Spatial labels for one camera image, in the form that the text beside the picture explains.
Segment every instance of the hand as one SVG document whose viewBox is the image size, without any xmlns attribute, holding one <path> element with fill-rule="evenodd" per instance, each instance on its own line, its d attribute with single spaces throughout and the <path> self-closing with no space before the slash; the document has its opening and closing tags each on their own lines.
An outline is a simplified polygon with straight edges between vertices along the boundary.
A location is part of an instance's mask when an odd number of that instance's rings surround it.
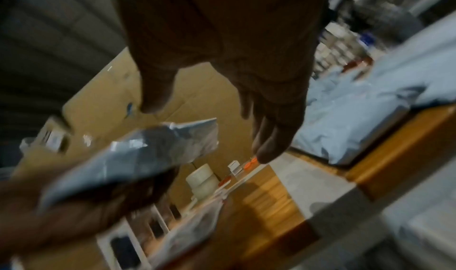
<svg viewBox="0 0 456 270">
<path fill-rule="evenodd" d="M 87 191 L 38 214 L 42 190 L 65 170 L 0 183 L 0 262 L 104 231 L 130 212 L 157 202 L 177 175 L 173 169 L 147 180 Z"/>
</svg>

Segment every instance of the white container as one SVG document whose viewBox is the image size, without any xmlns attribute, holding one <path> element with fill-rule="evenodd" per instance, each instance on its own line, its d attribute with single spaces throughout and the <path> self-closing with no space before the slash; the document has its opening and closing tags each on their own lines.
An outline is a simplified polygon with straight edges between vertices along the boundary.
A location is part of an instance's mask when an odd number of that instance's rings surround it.
<svg viewBox="0 0 456 270">
<path fill-rule="evenodd" d="M 219 186 L 219 179 L 214 175 L 208 164 L 204 164 L 193 171 L 185 180 L 198 201 L 212 195 Z"/>
</svg>

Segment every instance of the light blue fabric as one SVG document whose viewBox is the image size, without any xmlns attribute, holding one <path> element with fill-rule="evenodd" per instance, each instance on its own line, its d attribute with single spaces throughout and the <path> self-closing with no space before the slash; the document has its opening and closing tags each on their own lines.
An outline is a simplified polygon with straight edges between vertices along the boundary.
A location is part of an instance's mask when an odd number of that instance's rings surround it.
<svg viewBox="0 0 456 270">
<path fill-rule="evenodd" d="M 361 81 L 354 81 L 361 70 L 313 81 L 292 147 L 349 164 L 411 108 L 456 102 L 455 29 L 452 14 L 383 57 Z"/>
</svg>

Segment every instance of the cardboard box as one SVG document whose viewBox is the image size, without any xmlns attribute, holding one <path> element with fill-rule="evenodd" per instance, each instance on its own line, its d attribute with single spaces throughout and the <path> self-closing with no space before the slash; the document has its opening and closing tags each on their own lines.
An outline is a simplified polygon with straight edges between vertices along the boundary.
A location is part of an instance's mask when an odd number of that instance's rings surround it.
<svg viewBox="0 0 456 270">
<path fill-rule="evenodd" d="M 239 115 L 236 89 L 210 63 L 181 69 L 176 77 L 174 94 L 160 112 L 139 112 L 141 101 L 140 74 L 128 49 L 125 49 L 63 106 L 62 118 L 51 117 L 43 126 L 40 135 L 49 130 L 64 131 L 66 147 L 55 153 L 33 143 L 15 175 L 31 175 L 39 169 L 84 160 L 134 129 L 151 127 L 163 121 L 179 123 L 217 117 L 218 150 L 182 166 L 169 190 L 172 202 L 183 208 L 192 196 L 185 182 L 192 171 L 208 163 L 222 179 L 229 174 L 231 161 L 243 163 L 252 156 L 251 122 L 242 120 Z M 101 253 L 94 249 L 97 249 L 96 242 L 91 239 L 36 253 L 22 260 L 25 269 L 33 270 L 106 269 Z M 97 262 L 88 265 L 88 260 Z"/>
</svg>

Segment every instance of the lid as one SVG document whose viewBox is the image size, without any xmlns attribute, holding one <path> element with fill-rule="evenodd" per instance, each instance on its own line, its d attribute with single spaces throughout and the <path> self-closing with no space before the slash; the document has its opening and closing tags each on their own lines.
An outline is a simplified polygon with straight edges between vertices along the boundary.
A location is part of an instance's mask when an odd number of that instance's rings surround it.
<svg viewBox="0 0 456 270">
<path fill-rule="evenodd" d="M 190 188 L 194 189 L 214 174 L 208 164 L 204 164 L 185 178 Z"/>
</svg>

